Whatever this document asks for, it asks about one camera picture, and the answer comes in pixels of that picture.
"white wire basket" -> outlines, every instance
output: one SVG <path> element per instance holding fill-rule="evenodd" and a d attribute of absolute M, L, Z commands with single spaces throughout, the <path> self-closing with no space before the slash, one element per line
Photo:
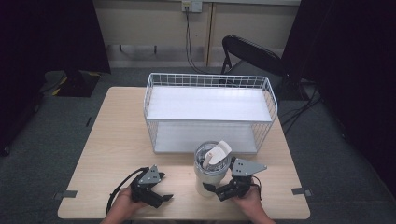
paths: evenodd
<path fill-rule="evenodd" d="M 192 153 L 227 142 L 235 153 L 262 147 L 277 115 L 267 77 L 162 74 L 148 78 L 144 116 L 155 153 Z"/>

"wooden table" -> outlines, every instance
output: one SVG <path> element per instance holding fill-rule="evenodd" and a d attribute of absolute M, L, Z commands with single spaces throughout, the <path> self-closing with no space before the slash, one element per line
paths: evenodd
<path fill-rule="evenodd" d="M 113 189 L 140 167 L 157 164 L 165 178 L 152 190 L 160 195 L 173 193 L 174 198 L 158 209 L 147 206 L 139 210 L 133 219 L 246 220 L 231 200 L 220 202 L 216 196 L 205 198 L 196 192 L 192 153 L 153 152 L 143 116 L 144 94 L 145 88 L 113 87 L 108 90 L 67 188 L 76 190 L 77 196 L 63 198 L 59 217 L 105 217 L 108 196 Z M 267 170 L 255 176 L 262 182 L 262 205 L 269 217 L 309 218 L 305 196 L 291 192 L 291 189 L 300 188 L 301 183 L 278 119 L 257 155 L 235 156 L 267 165 Z M 230 178 L 228 173 L 221 185 L 228 183 Z"/>

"person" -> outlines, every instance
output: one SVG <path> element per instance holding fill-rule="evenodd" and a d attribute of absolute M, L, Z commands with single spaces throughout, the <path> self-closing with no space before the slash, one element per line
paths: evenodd
<path fill-rule="evenodd" d="M 101 224 L 122 223 L 133 216 L 133 214 L 147 206 L 147 204 L 131 200 L 132 191 L 130 189 L 122 189 L 113 203 L 110 211 L 102 220 Z M 255 224 L 275 224 L 275 222 L 267 216 L 260 200 L 260 194 L 256 186 L 250 187 L 249 191 L 243 198 L 231 198 L 241 209 L 241 211 Z"/>

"gray carpet floor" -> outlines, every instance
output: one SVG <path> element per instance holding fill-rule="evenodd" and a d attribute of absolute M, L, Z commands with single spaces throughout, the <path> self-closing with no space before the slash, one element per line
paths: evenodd
<path fill-rule="evenodd" d="M 101 76 L 90 98 L 55 97 L 47 91 L 38 112 L 12 143 L 10 156 L 0 158 L 0 223 L 98 223 L 58 218 L 60 201 L 53 196 L 66 190 L 108 88 L 144 87 L 152 72 L 195 73 L 189 67 L 117 68 Z M 61 75 L 48 73 L 43 89 Z M 281 102 L 280 121 L 304 103 Z M 393 197 L 368 161 L 345 141 L 325 104 L 305 111 L 286 138 L 302 185 L 314 195 L 307 197 L 309 219 L 277 223 L 396 223 Z"/>

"person's right hand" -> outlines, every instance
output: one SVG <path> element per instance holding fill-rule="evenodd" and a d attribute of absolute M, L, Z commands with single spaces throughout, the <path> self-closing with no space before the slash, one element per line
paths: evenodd
<path fill-rule="evenodd" d="M 238 204 L 242 212 L 255 224 L 274 224 L 262 208 L 262 201 L 257 186 L 251 186 L 243 198 L 235 196 L 232 200 Z"/>

